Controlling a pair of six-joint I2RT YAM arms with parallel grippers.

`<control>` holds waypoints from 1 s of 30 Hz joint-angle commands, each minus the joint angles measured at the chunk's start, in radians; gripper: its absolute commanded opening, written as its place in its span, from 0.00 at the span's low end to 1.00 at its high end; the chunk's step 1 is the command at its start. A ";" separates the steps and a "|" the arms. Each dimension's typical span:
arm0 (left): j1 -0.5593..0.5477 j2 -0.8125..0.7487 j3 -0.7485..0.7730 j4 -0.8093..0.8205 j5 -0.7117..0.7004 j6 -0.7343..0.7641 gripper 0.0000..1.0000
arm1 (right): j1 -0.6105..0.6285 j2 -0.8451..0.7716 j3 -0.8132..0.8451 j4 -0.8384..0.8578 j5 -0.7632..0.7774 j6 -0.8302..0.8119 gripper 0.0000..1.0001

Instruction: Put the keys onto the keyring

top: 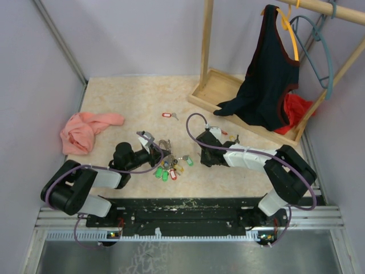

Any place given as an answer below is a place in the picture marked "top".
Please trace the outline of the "large keyring with coloured tags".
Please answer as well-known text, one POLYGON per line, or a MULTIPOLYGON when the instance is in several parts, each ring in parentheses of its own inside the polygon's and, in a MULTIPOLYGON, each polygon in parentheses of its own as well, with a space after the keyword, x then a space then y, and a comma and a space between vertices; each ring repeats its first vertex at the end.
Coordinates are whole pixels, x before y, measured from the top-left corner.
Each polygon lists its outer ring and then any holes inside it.
POLYGON ((170 180, 177 180, 178 176, 181 176, 184 172, 183 166, 180 162, 185 162, 188 166, 194 166, 194 162, 189 155, 183 155, 181 157, 175 157, 172 154, 172 146, 170 140, 159 140, 159 147, 170 152, 168 156, 165 156, 156 171, 153 173, 156 179, 161 179, 163 182, 170 180))

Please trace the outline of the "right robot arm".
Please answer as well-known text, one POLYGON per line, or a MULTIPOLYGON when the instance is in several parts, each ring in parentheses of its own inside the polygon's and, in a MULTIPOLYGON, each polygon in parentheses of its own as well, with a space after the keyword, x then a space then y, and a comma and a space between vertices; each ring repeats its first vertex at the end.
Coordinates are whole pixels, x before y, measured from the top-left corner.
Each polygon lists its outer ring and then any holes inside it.
POLYGON ((297 205, 317 179, 315 171, 291 146, 277 150, 255 150, 237 142, 221 143, 219 128, 206 129, 196 138, 201 147, 201 164, 247 168, 262 172, 273 189, 257 205, 255 220, 262 226, 275 219, 275 213, 287 205, 297 205))

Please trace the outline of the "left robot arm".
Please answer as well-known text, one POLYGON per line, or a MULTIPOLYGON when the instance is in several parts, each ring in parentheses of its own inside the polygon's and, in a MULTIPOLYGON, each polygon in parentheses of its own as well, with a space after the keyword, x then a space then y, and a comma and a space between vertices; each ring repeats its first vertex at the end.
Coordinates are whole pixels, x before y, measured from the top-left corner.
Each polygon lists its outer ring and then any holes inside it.
POLYGON ((91 188, 121 189, 132 174, 148 163, 155 168, 171 153, 148 141, 141 142, 142 149, 134 152, 127 142, 119 143, 108 167, 82 165, 67 160, 43 187, 40 198, 52 209, 67 215, 85 213, 97 216, 99 221, 110 227, 119 219, 112 202, 98 195, 90 194, 91 188))

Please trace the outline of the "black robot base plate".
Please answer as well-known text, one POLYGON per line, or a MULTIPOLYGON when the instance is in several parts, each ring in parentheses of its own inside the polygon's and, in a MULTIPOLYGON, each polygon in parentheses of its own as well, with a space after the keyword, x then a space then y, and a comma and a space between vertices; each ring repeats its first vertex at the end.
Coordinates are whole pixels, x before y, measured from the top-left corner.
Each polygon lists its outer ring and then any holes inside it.
POLYGON ((118 198, 105 217, 88 215, 87 228, 114 228, 129 236, 162 236, 167 239, 228 239, 250 236, 260 244, 273 243, 278 231, 289 225, 289 214, 280 209, 266 216, 259 198, 118 198))

